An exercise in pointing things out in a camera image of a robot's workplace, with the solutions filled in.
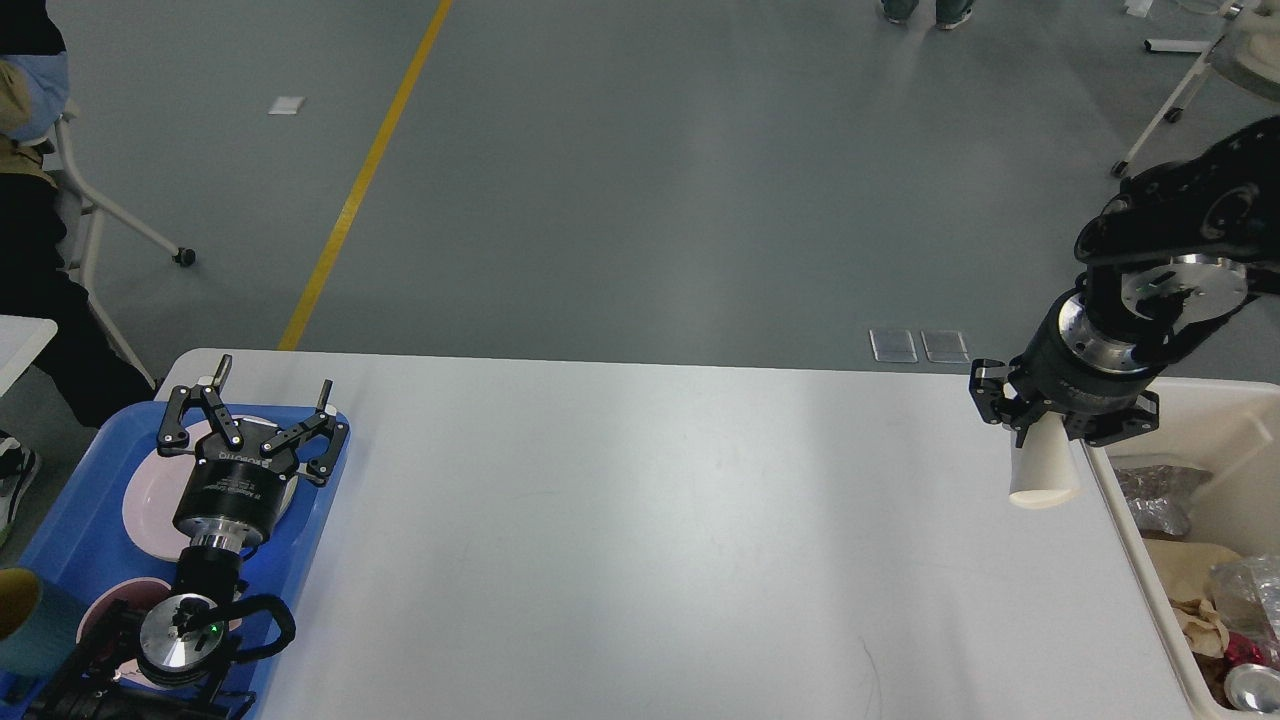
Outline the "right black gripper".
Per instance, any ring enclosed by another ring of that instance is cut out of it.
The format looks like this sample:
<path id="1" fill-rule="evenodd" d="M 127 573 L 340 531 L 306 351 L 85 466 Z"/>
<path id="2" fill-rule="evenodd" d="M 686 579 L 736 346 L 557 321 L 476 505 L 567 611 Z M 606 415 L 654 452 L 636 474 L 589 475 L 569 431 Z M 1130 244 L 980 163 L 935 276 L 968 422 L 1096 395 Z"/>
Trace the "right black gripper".
<path id="1" fill-rule="evenodd" d="M 1069 439 L 1105 447 L 1160 428 L 1160 396 L 1148 391 L 1158 374 L 1138 350 L 1161 341 L 1161 323 L 1121 301 L 1089 305 L 1069 290 L 1052 304 L 1019 357 L 972 363 L 969 393 L 991 425 L 1023 448 L 1042 410 L 1061 413 Z"/>

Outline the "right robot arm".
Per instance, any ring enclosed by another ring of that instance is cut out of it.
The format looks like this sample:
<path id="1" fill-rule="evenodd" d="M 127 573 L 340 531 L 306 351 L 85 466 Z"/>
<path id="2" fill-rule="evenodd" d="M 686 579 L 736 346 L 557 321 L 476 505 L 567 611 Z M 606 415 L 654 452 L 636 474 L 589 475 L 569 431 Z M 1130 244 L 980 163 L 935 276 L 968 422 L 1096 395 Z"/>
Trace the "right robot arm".
<path id="1" fill-rule="evenodd" d="M 1074 245 L 1084 266 L 1025 350 L 977 359 L 980 419 L 1015 434 L 1055 413 L 1094 447 L 1156 430 L 1156 377 L 1244 306 L 1277 293 L 1279 120 L 1125 178 Z"/>

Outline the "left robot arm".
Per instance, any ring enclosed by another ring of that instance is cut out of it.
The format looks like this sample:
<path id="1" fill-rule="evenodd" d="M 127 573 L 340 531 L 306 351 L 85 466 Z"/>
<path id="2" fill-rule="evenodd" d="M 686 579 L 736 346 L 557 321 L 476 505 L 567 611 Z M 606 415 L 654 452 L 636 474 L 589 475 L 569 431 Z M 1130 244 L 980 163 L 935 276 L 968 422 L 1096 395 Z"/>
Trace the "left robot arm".
<path id="1" fill-rule="evenodd" d="M 20 557 L 72 598 L 5 719 L 247 719 L 297 637 L 292 607 L 344 465 L 349 420 L 229 405 L 230 356 L 99 432 Z"/>

